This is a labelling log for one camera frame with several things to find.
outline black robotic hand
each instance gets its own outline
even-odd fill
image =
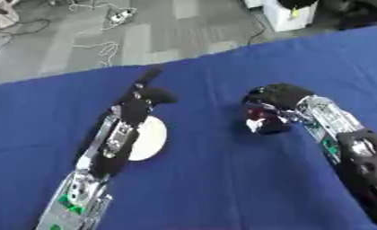
[[[294,111],[298,102],[312,92],[290,84],[270,84],[251,90],[243,99],[246,124],[261,135],[290,130],[290,120],[283,114]]]
[[[139,126],[145,122],[153,108],[158,104],[177,101],[169,92],[147,86],[160,73],[160,68],[151,68],[100,116],[80,147],[76,163],[86,151],[97,149],[99,154],[92,161],[92,175],[103,178],[121,171],[138,140]]]
[[[269,84],[252,89],[242,100],[243,103],[268,104],[277,110],[293,111],[297,103],[314,93],[291,84]]]

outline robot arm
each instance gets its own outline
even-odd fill
[[[153,108],[175,102],[147,85],[161,73],[152,69],[101,115],[76,155],[75,169],[63,180],[40,217],[37,230],[93,230],[112,197],[107,185],[128,161],[137,131]]]
[[[323,149],[350,193],[377,223],[377,134],[332,100],[290,84],[249,92],[247,124],[253,132],[287,131],[301,123]]]

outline black fabric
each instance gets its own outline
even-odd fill
[[[294,110],[297,103],[313,92],[292,84],[269,84],[251,90],[242,102],[267,103],[279,110]]]
[[[278,2],[286,9],[301,9],[310,6],[317,2],[317,0],[278,0]]]

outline cable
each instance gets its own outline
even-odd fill
[[[96,8],[108,6],[108,10],[106,12],[105,19],[108,22],[110,22],[110,26],[104,27],[104,25],[102,25],[101,28],[100,28],[101,31],[111,30],[113,28],[118,27],[120,24],[127,23],[127,19],[132,18],[133,15],[137,11],[136,8],[132,8],[132,7],[122,8],[122,7],[118,7],[115,4],[109,4],[109,3],[105,3],[105,2],[96,3],[96,0],[92,0],[90,4],[77,4],[75,2],[75,0],[69,0],[69,3],[70,3],[70,5],[68,6],[68,9],[70,11],[75,11],[75,10],[77,10],[78,7],[86,7],[86,8],[90,8],[91,10],[95,10]],[[120,20],[121,20],[120,22],[114,22],[110,18],[112,11],[115,12],[115,15],[120,17]],[[84,33],[87,33],[87,32],[88,31],[78,32],[78,33],[75,34],[75,38],[77,37],[78,34],[84,34]],[[111,60],[118,53],[119,47],[120,47],[119,44],[116,41],[106,41],[106,42],[102,42],[102,43],[99,43],[99,44],[92,44],[92,45],[75,45],[75,38],[73,39],[73,47],[76,47],[76,48],[92,49],[92,48],[104,46],[103,49],[101,49],[101,51],[98,53],[98,56],[100,56],[100,57],[106,57],[107,56],[107,59],[106,59],[106,61],[100,61],[99,66],[100,67],[113,66]]]
[[[252,41],[257,38],[259,35],[263,34],[266,30],[266,26],[264,25],[264,23],[262,21],[260,21],[258,18],[257,18],[257,15],[252,15],[250,13],[250,16],[251,17],[254,17],[256,19],[256,22],[258,25],[261,26],[261,31],[258,31],[257,33],[251,35],[251,37],[249,38],[248,42],[247,42],[247,46],[250,46],[252,44]]]
[[[106,62],[105,61],[101,61],[99,63],[100,67],[110,67],[110,66],[113,66],[113,64],[111,62],[111,59],[118,53],[119,44],[117,42],[115,42],[115,41],[108,41],[108,42],[103,42],[103,43],[95,44],[95,45],[91,45],[91,46],[73,45],[73,47],[87,48],[87,49],[96,48],[96,47],[100,47],[100,46],[105,46],[105,47],[99,52],[98,55],[100,57],[108,56]]]
[[[10,18],[10,17],[8,17],[6,15],[3,15],[3,16],[14,22],[14,20],[12,18]],[[35,31],[24,31],[24,32],[16,32],[16,33],[3,31],[3,30],[7,30],[9,28],[12,28],[14,26],[17,26],[17,25],[24,25],[24,24],[35,23],[35,22],[44,22],[44,24],[43,24],[42,27],[38,28]],[[36,20],[30,21],[30,22],[16,22],[15,24],[13,24],[13,25],[11,25],[11,26],[9,26],[7,28],[4,28],[4,29],[0,28],[0,33],[4,34],[3,36],[0,36],[0,40],[7,39],[7,41],[0,46],[0,50],[3,47],[9,45],[16,37],[20,37],[22,35],[27,35],[27,34],[32,34],[32,33],[40,32],[40,31],[46,29],[50,25],[50,23],[51,23],[51,21],[49,19],[36,19]]]

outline white plate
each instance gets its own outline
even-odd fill
[[[156,155],[166,142],[165,124],[154,116],[149,116],[138,128],[140,136],[133,145],[130,161],[143,161]]]

